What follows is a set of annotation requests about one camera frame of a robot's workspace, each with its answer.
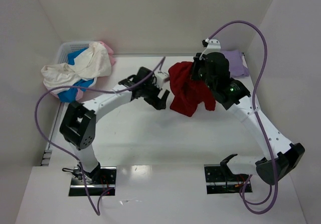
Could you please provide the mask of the red t shirt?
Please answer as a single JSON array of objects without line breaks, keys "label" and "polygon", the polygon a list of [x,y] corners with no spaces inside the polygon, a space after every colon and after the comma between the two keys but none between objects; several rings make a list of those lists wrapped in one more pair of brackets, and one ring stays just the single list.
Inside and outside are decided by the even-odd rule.
[{"label": "red t shirt", "polygon": [[193,62],[178,62],[169,68],[170,89],[174,99],[170,109],[191,117],[200,103],[205,109],[214,111],[216,100],[208,87],[200,80],[191,79]]}]

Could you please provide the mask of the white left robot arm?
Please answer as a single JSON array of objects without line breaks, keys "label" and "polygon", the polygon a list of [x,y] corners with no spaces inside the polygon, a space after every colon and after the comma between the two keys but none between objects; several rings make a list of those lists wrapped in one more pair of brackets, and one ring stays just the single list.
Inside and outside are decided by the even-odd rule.
[{"label": "white left robot arm", "polygon": [[83,103],[74,101],[68,105],[60,125],[60,133],[72,146],[89,181],[98,182],[102,175],[101,165],[92,147],[97,122],[114,109],[138,98],[143,98],[157,110],[165,109],[170,92],[166,90],[162,97],[158,95],[169,79],[165,72],[153,73],[141,67],[137,74],[121,80],[110,93]]}]

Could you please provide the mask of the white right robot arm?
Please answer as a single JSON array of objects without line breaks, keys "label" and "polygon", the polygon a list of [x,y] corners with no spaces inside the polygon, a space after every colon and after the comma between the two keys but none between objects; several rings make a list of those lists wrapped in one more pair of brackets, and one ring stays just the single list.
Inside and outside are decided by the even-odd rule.
[{"label": "white right robot arm", "polygon": [[220,166],[227,178],[233,175],[257,175],[275,185],[293,170],[305,148],[285,137],[254,102],[255,98],[240,80],[230,76],[229,62],[220,52],[197,53],[193,57],[192,80],[202,81],[214,99],[236,117],[261,148],[262,156],[231,154]]}]

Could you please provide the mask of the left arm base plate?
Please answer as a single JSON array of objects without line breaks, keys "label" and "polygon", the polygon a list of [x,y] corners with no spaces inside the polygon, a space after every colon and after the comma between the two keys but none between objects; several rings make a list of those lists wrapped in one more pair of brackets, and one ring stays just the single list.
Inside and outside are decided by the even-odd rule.
[{"label": "left arm base plate", "polygon": [[[63,168],[62,171],[72,174],[68,196],[86,196],[85,185],[79,167],[74,167],[73,169]],[[86,177],[85,180],[89,194],[91,196],[100,196],[102,193],[106,192],[106,196],[114,196],[116,174],[116,167],[101,167],[100,174],[95,180]]]}]

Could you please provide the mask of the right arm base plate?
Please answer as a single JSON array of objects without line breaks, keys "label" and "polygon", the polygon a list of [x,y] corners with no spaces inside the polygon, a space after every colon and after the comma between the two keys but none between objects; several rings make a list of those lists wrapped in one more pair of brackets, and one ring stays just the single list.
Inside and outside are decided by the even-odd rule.
[{"label": "right arm base plate", "polygon": [[249,177],[246,174],[226,177],[220,165],[205,165],[204,172],[207,194],[239,193]]}]

